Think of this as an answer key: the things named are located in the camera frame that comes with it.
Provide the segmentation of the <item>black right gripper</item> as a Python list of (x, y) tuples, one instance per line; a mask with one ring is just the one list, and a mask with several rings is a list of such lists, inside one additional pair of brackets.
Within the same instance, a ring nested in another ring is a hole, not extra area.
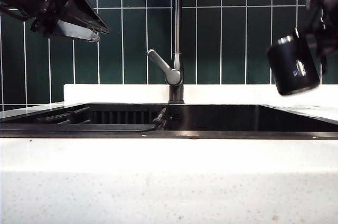
[(306, 36), (311, 35), (316, 40), (318, 57), (337, 52), (337, 0), (305, 0), (305, 5), (303, 32), (294, 28), (294, 41), (308, 44)]

